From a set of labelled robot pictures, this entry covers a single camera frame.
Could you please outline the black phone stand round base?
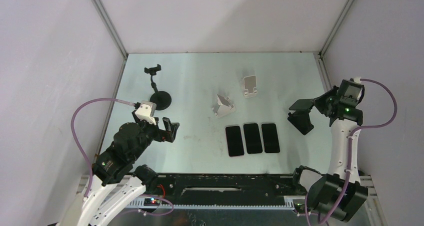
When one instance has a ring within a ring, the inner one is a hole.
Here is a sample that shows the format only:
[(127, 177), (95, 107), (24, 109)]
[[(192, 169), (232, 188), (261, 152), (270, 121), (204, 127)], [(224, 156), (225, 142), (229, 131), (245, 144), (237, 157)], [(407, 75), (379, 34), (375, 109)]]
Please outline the black phone stand round base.
[(161, 71), (162, 67), (157, 64), (156, 67), (144, 68), (144, 72), (150, 75), (150, 85), (154, 90), (154, 93), (150, 96), (149, 101), (156, 104), (156, 110), (162, 111), (167, 109), (172, 103), (171, 95), (166, 91), (159, 91), (153, 77), (157, 75), (158, 71)]

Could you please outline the black smartphone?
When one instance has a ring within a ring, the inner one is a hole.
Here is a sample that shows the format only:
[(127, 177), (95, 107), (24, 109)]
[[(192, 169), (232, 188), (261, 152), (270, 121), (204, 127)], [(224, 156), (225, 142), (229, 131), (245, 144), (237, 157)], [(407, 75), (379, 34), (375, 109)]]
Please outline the black smartphone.
[(228, 155), (230, 157), (243, 156), (245, 151), (241, 128), (239, 126), (228, 126), (225, 128), (225, 130)]
[(259, 154), (263, 152), (263, 146), (257, 123), (243, 125), (246, 150), (248, 154)]

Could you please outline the small phone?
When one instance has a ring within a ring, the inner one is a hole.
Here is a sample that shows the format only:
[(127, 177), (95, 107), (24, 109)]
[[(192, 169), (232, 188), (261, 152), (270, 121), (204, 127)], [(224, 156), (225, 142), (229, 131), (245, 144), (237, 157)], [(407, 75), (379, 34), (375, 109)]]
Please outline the small phone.
[(274, 123), (264, 123), (261, 125), (261, 129), (265, 153), (280, 153), (281, 150), (276, 125)]

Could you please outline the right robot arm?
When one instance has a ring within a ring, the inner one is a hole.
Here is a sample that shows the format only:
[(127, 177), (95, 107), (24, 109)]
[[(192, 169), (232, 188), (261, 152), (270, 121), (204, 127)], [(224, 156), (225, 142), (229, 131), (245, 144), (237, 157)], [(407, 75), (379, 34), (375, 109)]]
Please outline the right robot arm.
[(363, 112), (357, 105), (364, 95), (360, 79), (343, 80), (340, 86), (319, 97), (295, 101), (287, 118), (302, 135), (314, 128), (310, 119), (312, 108), (329, 118), (332, 146), (327, 173), (299, 166), (290, 183), (295, 194), (307, 192), (307, 209), (343, 222), (350, 221), (368, 197), (357, 166), (359, 127), (363, 123)]

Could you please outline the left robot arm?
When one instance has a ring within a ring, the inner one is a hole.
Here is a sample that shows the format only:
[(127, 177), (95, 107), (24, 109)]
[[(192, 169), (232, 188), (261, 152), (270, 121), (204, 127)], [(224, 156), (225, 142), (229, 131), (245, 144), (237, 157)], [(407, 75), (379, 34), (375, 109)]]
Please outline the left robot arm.
[(108, 225), (138, 196), (152, 194), (158, 188), (158, 174), (146, 164), (134, 163), (153, 141), (174, 142), (179, 123), (164, 117), (165, 129), (158, 118), (146, 118), (123, 124), (113, 142), (92, 165), (92, 177), (84, 193), (78, 193), (57, 225)]

